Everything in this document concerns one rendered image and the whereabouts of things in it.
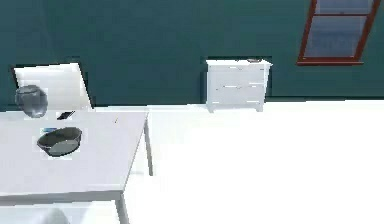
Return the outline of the white chair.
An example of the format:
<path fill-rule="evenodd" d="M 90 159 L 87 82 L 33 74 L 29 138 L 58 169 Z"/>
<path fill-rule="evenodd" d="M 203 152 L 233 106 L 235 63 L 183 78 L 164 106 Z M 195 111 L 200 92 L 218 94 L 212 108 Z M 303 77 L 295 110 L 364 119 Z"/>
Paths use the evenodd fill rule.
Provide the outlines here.
<path fill-rule="evenodd" d="M 36 85 L 46 94 L 48 109 L 88 110 L 91 102 L 78 63 L 39 65 L 14 69 L 19 86 Z"/>

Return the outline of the white chest of drawers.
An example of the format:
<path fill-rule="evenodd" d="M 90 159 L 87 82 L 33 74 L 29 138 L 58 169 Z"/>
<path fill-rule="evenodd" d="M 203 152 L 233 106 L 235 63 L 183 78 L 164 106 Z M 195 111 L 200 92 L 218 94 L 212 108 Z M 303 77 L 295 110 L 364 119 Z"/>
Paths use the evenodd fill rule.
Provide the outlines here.
<path fill-rule="evenodd" d="M 272 63 L 246 60 L 207 60 L 207 99 L 210 113 L 218 109 L 254 108 L 263 111 Z"/>

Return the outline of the white table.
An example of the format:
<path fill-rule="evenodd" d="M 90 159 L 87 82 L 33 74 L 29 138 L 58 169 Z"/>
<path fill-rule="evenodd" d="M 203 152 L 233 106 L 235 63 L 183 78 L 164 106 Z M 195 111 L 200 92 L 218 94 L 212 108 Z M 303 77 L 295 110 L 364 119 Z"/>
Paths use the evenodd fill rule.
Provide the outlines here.
<path fill-rule="evenodd" d="M 76 112 L 67 120 L 0 113 L 0 206 L 111 201 L 129 224 L 124 190 L 141 139 L 145 111 Z M 44 128 L 76 127 L 80 147 L 59 158 L 37 146 Z"/>

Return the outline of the dark grey bowl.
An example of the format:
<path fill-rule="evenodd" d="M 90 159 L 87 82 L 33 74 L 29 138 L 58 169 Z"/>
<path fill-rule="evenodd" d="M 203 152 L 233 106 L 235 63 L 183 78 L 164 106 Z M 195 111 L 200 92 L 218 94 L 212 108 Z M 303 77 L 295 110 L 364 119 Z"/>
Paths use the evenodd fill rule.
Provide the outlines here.
<path fill-rule="evenodd" d="M 45 133 L 37 140 L 37 146 L 51 157 L 61 157 L 80 147 L 82 131 L 77 127 L 64 127 Z"/>

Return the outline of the grey glass jar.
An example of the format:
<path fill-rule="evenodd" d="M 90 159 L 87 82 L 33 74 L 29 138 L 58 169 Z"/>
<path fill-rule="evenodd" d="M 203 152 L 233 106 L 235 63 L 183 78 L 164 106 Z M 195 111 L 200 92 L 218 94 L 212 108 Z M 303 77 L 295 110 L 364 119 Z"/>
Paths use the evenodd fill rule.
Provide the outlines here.
<path fill-rule="evenodd" d="M 19 87 L 15 93 L 15 103 L 31 118 L 41 118 L 48 107 L 47 94 L 37 85 Z"/>

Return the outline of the red framed window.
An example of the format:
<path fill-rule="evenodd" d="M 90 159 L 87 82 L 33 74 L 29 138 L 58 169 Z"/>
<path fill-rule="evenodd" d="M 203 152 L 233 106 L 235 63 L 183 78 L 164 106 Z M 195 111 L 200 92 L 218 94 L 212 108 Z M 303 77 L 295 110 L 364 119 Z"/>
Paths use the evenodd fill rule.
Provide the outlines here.
<path fill-rule="evenodd" d="M 362 65 L 382 0 L 311 0 L 296 64 Z"/>

